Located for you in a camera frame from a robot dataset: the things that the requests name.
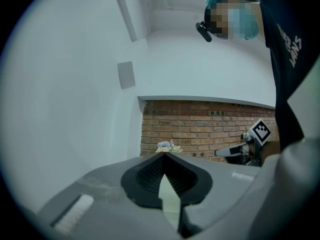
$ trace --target yellow flower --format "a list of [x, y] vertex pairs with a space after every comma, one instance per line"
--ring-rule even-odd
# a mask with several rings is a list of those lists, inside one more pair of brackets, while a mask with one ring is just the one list
[[156, 153], [169, 152], [169, 149], [168, 149], [167, 147], [160, 147], [160, 148], [158, 148], [155, 152], [156, 152]]

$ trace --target brick wall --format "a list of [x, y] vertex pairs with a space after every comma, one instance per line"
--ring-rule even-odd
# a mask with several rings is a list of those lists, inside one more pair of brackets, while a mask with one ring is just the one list
[[173, 140], [186, 155], [223, 162], [214, 151], [241, 141], [240, 135], [262, 118], [278, 140], [275, 111], [263, 107], [208, 101], [155, 100], [144, 108], [141, 155]]

